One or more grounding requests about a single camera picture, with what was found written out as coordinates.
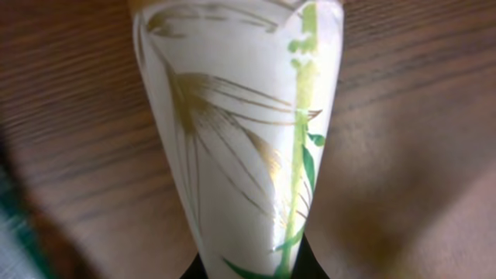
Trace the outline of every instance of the green painted stem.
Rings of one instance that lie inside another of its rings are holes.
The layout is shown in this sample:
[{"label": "green painted stem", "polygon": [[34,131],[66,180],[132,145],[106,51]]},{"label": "green painted stem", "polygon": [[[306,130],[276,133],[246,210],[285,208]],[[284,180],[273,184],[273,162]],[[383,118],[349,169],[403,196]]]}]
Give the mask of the green painted stem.
[{"label": "green painted stem", "polygon": [[[317,8],[315,3],[308,4],[303,10],[302,32],[309,34],[306,40],[293,40],[288,49],[292,53],[298,50],[301,53],[315,53],[317,50]],[[293,163],[291,166],[291,210],[288,215],[288,227],[284,241],[292,239],[295,234],[295,218],[298,207],[298,192],[301,186],[303,174],[303,149],[305,148],[306,130],[308,125],[308,109],[312,103],[312,93],[314,91],[314,81],[317,69],[312,60],[302,64],[299,60],[291,62],[297,70],[297,96],[296,113],[294,125],[293,143]],[[281,263],[276,270],[279,278],[289,278],[291,276],[291,249],[292,246],[285,246],[282,250]]]}]

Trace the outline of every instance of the white vase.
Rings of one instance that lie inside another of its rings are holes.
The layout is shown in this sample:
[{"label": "white vase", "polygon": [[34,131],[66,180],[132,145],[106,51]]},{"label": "white vase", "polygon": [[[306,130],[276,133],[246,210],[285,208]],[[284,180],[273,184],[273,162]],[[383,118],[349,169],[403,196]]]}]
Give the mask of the white vase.
[{"label": "white vase", "polygon": [[336,0],[131,2],[136,55],[210,278],[288,278],[341,59]]}]

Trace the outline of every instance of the bamboo stalk painting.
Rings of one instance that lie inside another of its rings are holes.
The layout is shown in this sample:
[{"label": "bamboo stalk painting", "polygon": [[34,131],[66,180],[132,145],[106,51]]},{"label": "bamboo stalk painting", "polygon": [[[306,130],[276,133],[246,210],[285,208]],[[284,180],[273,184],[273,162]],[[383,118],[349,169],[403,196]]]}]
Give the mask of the bamboo stalk painting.
[{"label": "bamboo stalk painting", "polygon": [[150,105],[209,277],[289,278],[326,142],[341,5],[169,0],[133,19]]}]

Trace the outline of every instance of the vase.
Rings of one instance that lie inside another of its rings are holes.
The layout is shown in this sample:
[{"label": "vase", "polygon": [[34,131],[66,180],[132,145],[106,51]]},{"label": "vase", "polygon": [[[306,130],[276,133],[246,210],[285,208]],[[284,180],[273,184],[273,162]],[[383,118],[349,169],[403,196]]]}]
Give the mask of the vase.
[{"label": "vase", "polygon": [[343,41],[337,0],[131,1],[138,65],[209,278],[289,278]]}]

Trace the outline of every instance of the table surface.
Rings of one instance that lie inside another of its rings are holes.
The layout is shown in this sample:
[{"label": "table surface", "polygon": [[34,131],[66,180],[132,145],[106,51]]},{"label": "table surface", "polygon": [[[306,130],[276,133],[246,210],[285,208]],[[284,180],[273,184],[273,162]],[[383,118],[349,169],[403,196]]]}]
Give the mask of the table surface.
[{"label": "table surface", "polygon": [[[350,0],[306,233],[331,278],[496,277],[496,2]],[[63,278],[177,278],[196,249],[125,0],[0,2],[1,128]]]}]

